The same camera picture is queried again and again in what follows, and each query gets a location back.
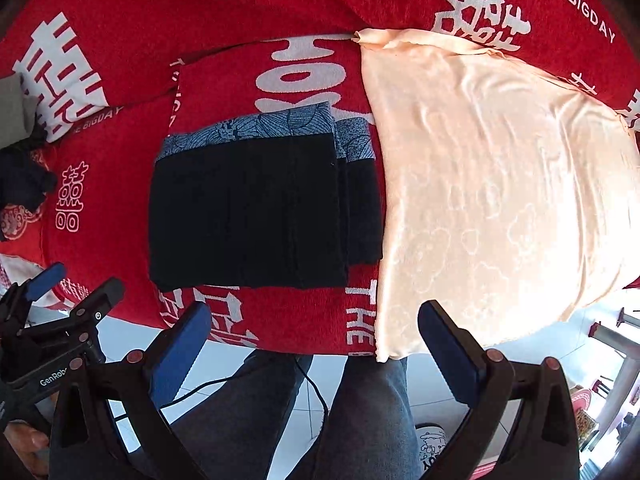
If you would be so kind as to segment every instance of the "floor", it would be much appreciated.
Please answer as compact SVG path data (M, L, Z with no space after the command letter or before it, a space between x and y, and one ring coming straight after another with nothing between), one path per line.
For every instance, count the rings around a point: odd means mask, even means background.
M499 345L510 360L539 363L546 356L560 359L568 381L573 384L590 386L599 376L615 378L622 358L599 341L588 338L589 327L600 321L615 328L620 308L628 314L640 308L640 290L619 291L591 307L575 312L568 322L555 323L526 338ZM158 330L136 326L117 319L107 318L100 323L100 341L110 360L120 360L133 348L145 349ZM620 332L638 340L640 330L623 325ZM249 349L207 342L193 368L187 376L180 394L186 393L199 384L234 373ZM330 404L342 375L344 356L316 356L309 372L310 378L318 385L322 396ZM409 398L416 423L436 422L453 435L466 413L466 407L456 402L440 375L430 355L420 354L409 357L408 364ZM203 401L218 386L212 386L194 394L183 403L165 410L169 421L175 420L188 409ZM500 427L488 450L487 457L500 453L508 431L516 415L517 401L511 401ZM122 412L119 403L113 403L114 414ZM322 407L312 388L305 381L296 400L289 425L276 451L268 479L283 480L293 466L309 448L318 435L322 421ZM134 449L137 441L128 422L120 423L120 430L127 447Z

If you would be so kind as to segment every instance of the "shoe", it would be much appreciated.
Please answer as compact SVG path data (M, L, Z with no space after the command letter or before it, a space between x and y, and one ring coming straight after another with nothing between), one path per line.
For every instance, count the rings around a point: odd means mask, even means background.
M427 471L447 445L447 435L437 424L425 424L415 428L420 446L420 462Z

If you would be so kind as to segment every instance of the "jeans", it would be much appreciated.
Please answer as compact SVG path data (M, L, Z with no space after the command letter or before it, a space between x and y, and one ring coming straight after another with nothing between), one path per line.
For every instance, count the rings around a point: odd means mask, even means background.
M172 424L211 480L264 480L312 356L252 352L227 382ZM154 476L141 449L132 464ZM417 480L422 474L406 359L349 357L324 430L287 480Z

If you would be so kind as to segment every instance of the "human hand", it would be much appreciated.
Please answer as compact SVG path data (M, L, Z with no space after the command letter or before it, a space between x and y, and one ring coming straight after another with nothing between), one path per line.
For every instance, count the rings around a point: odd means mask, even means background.
M37 477L49 474L49 463L36 455L36 452L49 447L47 435L24 422L10 422L4 430L4 436L31 474Z

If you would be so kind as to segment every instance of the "beige cloth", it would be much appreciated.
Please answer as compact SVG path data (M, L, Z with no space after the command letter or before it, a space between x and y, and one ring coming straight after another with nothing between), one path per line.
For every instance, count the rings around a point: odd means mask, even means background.
M613 110L462 38L358 38L387 194L379 361L427 352L425 300L489 346L638 277L640 155Z

